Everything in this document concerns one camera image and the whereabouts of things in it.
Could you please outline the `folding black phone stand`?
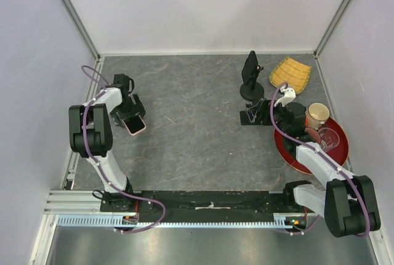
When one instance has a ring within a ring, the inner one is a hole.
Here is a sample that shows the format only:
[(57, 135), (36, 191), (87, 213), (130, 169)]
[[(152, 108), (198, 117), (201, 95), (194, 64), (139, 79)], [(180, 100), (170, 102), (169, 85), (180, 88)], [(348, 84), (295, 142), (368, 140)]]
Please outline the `folding black phone stand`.
[(249, 122), (249, 118), (248, 118), (248, 116), (247, 116), (246, 110), (240, 111), (239, 116), (240, 116), (241, 124), (242, 124), (243, 126), (247, 126), (247, 125), (258, 125), (257, 123), (250, 123), (250, 122)]

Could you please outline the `pink case phone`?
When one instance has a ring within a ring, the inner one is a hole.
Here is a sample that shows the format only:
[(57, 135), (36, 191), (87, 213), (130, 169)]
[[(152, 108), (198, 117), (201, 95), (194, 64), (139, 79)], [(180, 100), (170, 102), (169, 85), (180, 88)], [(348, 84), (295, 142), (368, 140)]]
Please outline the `pink case phone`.
[(140, 115), (123, 120), (123, 125), (131, 136), (136, 136), (146, 130), (147, 126)]

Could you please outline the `round base phone stand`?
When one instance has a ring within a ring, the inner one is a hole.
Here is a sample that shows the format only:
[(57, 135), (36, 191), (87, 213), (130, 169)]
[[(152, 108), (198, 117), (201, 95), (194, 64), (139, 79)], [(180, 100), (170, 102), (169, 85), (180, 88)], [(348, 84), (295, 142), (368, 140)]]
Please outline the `round base phone stand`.
[(260, 83), (257, 82), (257, 78), (261, 69), (262, 68), (258, 65), (256, 79), (254, 81), (251, 81), (248, 85), (244, 85), (242, 83), (239, 92), (243, 99), (252, 102), (255, 100), (259, 100), (263, 97), (264, 88)]

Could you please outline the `black phone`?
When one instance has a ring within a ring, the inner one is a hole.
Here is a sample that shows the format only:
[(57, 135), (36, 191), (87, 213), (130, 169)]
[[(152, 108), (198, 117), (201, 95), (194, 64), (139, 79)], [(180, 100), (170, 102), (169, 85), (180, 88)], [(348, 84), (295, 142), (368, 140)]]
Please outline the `black phone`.
[(255, 51), (250, 51), (244, 63), (243, 70), (241, 72), (244, 85), (248, 85), (251, 81), (254, 81), (256, 79), (257, 67), (258, 67), (257, 55)]

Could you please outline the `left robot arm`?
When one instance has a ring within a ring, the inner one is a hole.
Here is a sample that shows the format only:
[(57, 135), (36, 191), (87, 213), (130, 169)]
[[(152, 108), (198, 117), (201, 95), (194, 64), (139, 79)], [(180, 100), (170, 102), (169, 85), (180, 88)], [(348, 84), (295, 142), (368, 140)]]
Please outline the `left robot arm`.
[(92, 105), (72, 105), (68, 109), (71, 150), (94, 167), (104, 185), (103, 191), (92, 192), (101, 200), (101, 212), (135, 212), (138, 208), (132, 185), (113, 155), (111, 130), (112, 123), (132, 136), (146, 129), (146, 111), (134, 88), (132, 78), (115, 74), (113, 83), (100, 90)]

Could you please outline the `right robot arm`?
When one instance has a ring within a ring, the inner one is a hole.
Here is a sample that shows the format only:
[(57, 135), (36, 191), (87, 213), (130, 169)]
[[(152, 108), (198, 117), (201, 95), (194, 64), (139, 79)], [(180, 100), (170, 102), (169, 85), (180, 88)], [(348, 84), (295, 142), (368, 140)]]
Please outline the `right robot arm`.
[(343, 169), (323, 151), (306, 130), (306, 108), (297, 102), (272, 105), (261, 99), (240, 112), (245, 125), (273, 126), (291, 158), (304, 165), (323, 185), (318, 190), (309, 183), (296, 183), (282, 196), (283, 207), (291, 212), (302, 206), (324, 218), (335, 237), (367, 236), (379, 230), (381, 220), (374, 185), (367, 176)]

